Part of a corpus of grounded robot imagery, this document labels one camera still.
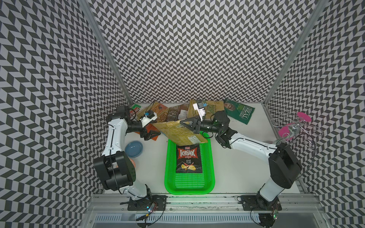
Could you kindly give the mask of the green plastic basket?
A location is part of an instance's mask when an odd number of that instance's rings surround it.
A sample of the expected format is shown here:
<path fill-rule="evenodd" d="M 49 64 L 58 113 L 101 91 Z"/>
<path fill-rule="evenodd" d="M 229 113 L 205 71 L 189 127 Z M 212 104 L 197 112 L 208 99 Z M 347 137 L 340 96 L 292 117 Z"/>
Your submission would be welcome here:
<path fill-rule="evenodd" d="M 174 195 L 204 195 L 215 187 L 211 140 L 201 132 L 206 143 L 178 146 L 168 141 L 164 185 Z"/>

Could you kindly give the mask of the brown dark snack bag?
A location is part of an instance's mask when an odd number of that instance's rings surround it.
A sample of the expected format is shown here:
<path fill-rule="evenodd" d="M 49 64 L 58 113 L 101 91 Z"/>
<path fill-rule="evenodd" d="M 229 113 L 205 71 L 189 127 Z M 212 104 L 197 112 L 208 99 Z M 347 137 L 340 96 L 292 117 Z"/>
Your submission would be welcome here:
<path fill-rule="evenodd" d="M 186 119 L 188 115 L 188 109 L 189 109 L 188 104 L 180 104 L 169 107 L 165 121 L 175 122 L 178 120 Z"/>

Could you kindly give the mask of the black Krax chips bag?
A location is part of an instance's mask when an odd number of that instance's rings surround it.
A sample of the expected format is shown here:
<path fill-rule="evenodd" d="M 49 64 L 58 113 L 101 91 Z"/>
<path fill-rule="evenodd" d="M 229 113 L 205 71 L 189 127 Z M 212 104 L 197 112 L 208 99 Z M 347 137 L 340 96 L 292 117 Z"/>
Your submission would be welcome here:
<path fill-rule="evenodd" d="M 176 147 L 176 173 L 203 173 L 199 144 Z"/>

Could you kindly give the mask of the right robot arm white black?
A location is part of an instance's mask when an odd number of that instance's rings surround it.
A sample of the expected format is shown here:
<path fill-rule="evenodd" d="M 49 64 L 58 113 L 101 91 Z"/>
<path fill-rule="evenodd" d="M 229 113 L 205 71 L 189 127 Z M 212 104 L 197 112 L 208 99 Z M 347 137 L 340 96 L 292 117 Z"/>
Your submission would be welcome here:
<path fill-rule="evenodd" d="M 302 165 L 288 144 L 269 144 L 248 138 L 231 129 L 229 123 L 230 119 L 224 111 L 216 112 L 212 120 L 192 117 L 179 122 L 195 134 L 215 133 L 216 141 L 223 148 L 240 150 L 266 162 L 270 178 L 256 194 L 254 205 L 259 210 L 267 210 L 277 202 L 279 194 L 292 187 L 302 171 Z"/>

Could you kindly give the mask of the orange Chips bag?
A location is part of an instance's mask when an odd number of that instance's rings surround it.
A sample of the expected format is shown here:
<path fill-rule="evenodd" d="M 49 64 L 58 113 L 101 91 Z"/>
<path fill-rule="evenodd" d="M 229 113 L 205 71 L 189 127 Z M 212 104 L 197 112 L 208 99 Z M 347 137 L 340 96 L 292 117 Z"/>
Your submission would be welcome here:
<path fill-rule="evenodd" d="M 144 116 L 144 114 L 149 111 L 152 110 L 157 114 L 157 122 L 158 123 L 162 123 L 166 120 L 167 118 L 167 114 L 168 114 L 168 110 L 169 108 L 159 102 L 154 101 L 153 103 L 151 103 L 150 105 L 148 105 L 147 107 L 143 107 L 137 114 L 136 114 L 136 119 L 140 120 L 142 119 L 142 117 Z"/>

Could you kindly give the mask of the green Real chips bag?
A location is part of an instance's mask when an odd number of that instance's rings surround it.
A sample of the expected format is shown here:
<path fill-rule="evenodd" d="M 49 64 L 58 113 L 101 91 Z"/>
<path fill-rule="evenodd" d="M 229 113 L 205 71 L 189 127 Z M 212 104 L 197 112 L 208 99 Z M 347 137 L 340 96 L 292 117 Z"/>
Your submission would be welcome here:
<path fill-rule="evenodd" d="M 248 125 L 255 111 L 254 107 L 238 103 L 229 99 L 224 100 L 224 109 L 228 116 Z"/>

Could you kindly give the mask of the aluminium front rail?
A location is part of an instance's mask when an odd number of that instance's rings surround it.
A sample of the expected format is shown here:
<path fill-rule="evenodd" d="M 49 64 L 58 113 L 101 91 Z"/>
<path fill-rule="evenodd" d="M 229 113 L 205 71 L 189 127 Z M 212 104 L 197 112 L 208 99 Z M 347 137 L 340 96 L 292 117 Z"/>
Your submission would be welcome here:
<path fill-rule="evenodd" d="M 213 212 L 213 213 L 239 213 L 247 212 L 253 206 L 238 194 L 206 194 L 206 195 L 167 195 L 165 212 Z M 129 197 L 120 194 L 96 194 L 92 196 L 85 213 L 118 213 L 128 212 Z M 284 193 L 270 206 L 267 212 L 280 210 L 280 213 L 324 213 L 318 198 L 313 194 Z"/>

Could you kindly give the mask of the yellow blue Chips bag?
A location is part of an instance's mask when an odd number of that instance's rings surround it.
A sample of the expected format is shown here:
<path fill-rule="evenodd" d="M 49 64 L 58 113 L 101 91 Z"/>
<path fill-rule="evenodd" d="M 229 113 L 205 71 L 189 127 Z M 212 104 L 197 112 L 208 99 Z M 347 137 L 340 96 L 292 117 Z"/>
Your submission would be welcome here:
<path fill-rule="evenodd" d="M 179 121 L 154 123 L 153 126 L 178 146 L 208 142 L 201 134 L 194 134 L 188 128 L 181 125 Z"/>

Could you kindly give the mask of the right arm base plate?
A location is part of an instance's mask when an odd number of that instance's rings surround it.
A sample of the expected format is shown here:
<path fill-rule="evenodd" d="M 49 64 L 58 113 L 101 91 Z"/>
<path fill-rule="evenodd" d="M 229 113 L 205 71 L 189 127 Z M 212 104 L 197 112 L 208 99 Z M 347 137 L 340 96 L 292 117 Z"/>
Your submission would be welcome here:
<path fill-rule="evenodd" d="M 274 211 L 282 210 L 278 196 L 273 201 L 267 201 L 258 195 L 241 195 L 238 197 L 244 211 Z"/>

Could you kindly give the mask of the green red Chuba bag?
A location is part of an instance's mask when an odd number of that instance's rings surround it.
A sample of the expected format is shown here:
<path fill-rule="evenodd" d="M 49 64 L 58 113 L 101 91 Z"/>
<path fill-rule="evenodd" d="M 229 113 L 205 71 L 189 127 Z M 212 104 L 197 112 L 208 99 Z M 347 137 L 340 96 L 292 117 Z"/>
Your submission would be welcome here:
<path fill-rule="evenodd" d="M 130 111 L 130 117 L 131 119 L 135 119 L 136 116 L 137 116 L 137 113 L 140 111 L 141 109 L 141 106 L 138 105 L 138 104 L 133 104 L 130 108 L 129 108 L 129 111 Z"/>

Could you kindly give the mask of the yellow green Chips bag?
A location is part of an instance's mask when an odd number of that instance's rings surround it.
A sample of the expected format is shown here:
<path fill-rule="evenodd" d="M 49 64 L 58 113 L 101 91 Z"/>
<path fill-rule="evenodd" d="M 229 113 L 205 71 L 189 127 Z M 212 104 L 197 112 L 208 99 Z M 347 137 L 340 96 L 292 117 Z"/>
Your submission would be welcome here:
<path fill-rule="evenodd" d="M 199 111 L 194 108 L 194 105 L 197 103 L 203 103 L 205 115 L 202 117 L 202 120 L 210 119 L 213 114 L 218 111 L 224 111 L 224 102 L 223 101 L 211 101 L 211 100 L 190 100 L 187 118 L 192 117 L 200 117 Z"/>

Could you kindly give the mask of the blue bowl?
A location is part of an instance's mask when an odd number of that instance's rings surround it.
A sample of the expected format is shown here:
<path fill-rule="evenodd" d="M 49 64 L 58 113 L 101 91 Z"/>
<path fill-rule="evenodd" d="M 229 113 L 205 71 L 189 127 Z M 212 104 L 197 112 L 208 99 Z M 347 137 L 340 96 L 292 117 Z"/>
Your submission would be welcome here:
<path fill-rule="evenodd" d="M 129 158 L 136 158 L 143 152 L 143 144 L 140 141 L 132 141 L 125 146 L 125 153 Z"/>

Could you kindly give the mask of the chrome pink cup stand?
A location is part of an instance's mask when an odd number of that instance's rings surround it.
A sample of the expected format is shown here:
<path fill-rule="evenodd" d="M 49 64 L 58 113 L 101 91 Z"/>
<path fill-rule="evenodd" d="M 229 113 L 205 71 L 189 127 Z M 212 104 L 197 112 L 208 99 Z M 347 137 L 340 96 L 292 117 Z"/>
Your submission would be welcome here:
<path fill-rule="evenodd" d="M 285 143 L 286 145 L 294 144 L 300 138 L 304 138 L 306 148 L 316 151 L 316 139 L 324 135 L 324 131 L 312 124 L 312 118 L 303 112 L 297 112 L 292 117 L 288 110 L 284 109 L 279 114 L 281 117 L 289 120 L 289 123 L 280 125 L 279 118 L 271 118 L 270 124 L 278 130 L 279 137 L 273 142 L 275 145 Z"/>

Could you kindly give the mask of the red orange snack bag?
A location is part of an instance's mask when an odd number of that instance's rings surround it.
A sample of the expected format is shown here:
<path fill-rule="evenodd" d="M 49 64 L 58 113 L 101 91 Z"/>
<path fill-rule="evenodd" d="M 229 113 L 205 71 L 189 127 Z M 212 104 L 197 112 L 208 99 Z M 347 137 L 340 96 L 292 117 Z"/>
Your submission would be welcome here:
<path fill-rule="evenodd" d="M 152 124 L 147 125 L 142 131 L 138 129 L 135 133 L 139 134 L 145 141 L 154 140 L 156 141 L 161 132 L 154 127 Z"/>

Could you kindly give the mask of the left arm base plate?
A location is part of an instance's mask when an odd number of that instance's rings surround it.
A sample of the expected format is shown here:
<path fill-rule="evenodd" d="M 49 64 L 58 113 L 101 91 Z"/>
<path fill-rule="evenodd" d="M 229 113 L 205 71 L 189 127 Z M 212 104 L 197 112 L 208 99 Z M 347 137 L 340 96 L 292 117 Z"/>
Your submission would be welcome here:
<path fill-rule="evenodd" d="M 156 203 L 156 211 L 164 211 L 166 208 L 166 195 L 152 195 L 150 197 L 145 197 L 139 200 L 131 200 L 128 202 L 127 210 L 128 211 L 147 211 L 148 207 L 152 205 L 152 203 Z"/>

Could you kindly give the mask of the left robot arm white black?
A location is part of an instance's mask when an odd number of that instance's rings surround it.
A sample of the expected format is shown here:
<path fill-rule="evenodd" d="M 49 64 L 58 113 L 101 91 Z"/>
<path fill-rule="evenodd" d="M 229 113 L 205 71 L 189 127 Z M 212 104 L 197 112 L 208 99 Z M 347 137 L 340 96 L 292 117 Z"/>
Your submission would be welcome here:
<path fill-rule="evenodd" d="M 126 193 L 131 200 L 149 198 L 151 191 L 147 185 L 136 178 L 136 169 L 124 151 L 127 133 L 139 132 L 140 137 L 148 141 L 159 132 L 148 132 L 146 127 L 157 120 L 157 114 L 147 111 L 141 120 L 132 120 L 130 108 L 119 106 L 106 117 L 108 136 L 102 155 L 93 161 L 97 177 L 105 190 Z"/>

